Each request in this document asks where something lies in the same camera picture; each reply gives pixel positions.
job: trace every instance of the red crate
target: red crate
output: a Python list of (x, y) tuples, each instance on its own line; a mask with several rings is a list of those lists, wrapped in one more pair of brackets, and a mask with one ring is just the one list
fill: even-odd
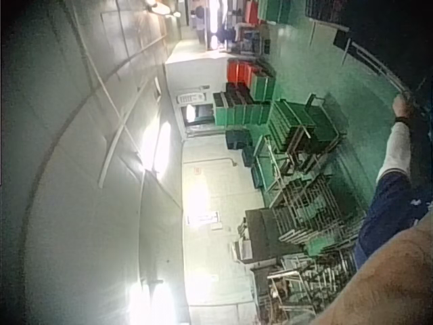
[(245, 74), (247, 62), (245, 61), (228, 61), (227, 63), (227, 81), (229, 83), (245, 83)]
[(262, 70), (260, 66), (256, 66), (254, 64), (249, 64), (246, 67), (246, 72), (245, 72), (245, 84), (248, 88), (251, 87), (251, 77), (252, 77), (252, 73)]
[(258, 24), (258, 2), (248, 1), (245, 9), (245, 21), (250, 24)]

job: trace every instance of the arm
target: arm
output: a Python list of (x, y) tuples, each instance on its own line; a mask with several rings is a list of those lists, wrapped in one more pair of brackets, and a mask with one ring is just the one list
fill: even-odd
[(409, 177), (411, 163), (411, 143), (409, 133), (409, 118), (411, 107), (405, 101), (402, 95), (394, 99), (392, 105), (396, 116), (396, 123), (392, 127), (388, 143), (386, 145), (386, 155), (384, 164), (379, 170), (378, 178), (390, 171), (400, 171)]
[(376, 251), (312, 325), (431, 324), (432, 220)]

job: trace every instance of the bright light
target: bright light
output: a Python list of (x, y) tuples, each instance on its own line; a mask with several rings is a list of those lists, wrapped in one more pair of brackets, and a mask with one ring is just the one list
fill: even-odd
[(209, 11), (210, 11), (210, 31), (215, 33), (218, 31), (218, 9), (219, 1), (210, 0)]
[(185, 283), (188, 303), (191, 305), (207, 303), (212, 286), (218, 281), (219, 277), (217, 274), (207, 274), (206, 272), (199, 271), (188, 275)]
[(150, 315), (149, 287), (134, 283), (129, 289), (129, 324), (142, 325)]
[(168, 158), (170, 156), (170, 133), (170, 123), (165, 122), (161, 127), (154, 161), (154, 170), (158, 173), (158, 177), (164, 175), (168, 165)]
[(154, 157), (156, 144), (158, 143), (159, 130), (160, 117), (156, 116), (143, 133), (143, 140), (141, 142), (141, 159), (143, 161), (144, 169), (147, 169), (148, 171), (151, 171), (152, 167), (154, 166)]
[(161, 2), (156, 3), (156, 7), (152, 7), (152, 12), (158, 15), (169, 15), (171, 13), (171, 10), (168, 6)]
[(160, 283), (155, 287), (152, 295), (152, 324), (175, 325), (175, 322), (175, 304), (170, 288), (167, 284)]
[(204, 175), (194, 175), (194, 182), (185, 189), (185, 212), (190, 219), (209, 214), (209, 188)]
[(187, 121), (188, 123), (193, 122), (196, 119), (196, 108), (191, 104), (187, 106)]
[(218, 37), (216, 35), (212, 36), (210, 39), (210, 48), (217, 49), (218, 48)]

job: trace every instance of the metal rack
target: metal rack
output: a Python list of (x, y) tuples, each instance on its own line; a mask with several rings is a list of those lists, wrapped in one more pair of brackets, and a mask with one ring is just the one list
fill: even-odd
[(273, 288), (276, 281), (284, 281), (289, 294), (281, 297), (279, 308), (291, 318), (295, 313), (317, 315), (323, 311), (344, 288), (355, 273), (351, 251), (340, 251), (318, 258), (294, 255), (282, 261), (283, 269), (268, 275)]

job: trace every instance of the person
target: person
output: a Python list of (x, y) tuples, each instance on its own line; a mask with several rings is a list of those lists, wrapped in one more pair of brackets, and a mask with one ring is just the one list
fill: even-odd
[(384, 164), (355, 244), (358, 272), (311, 324), (432, 324), (432, 186), (411, 187), (412, 107), (398, 95), (392, 108)]

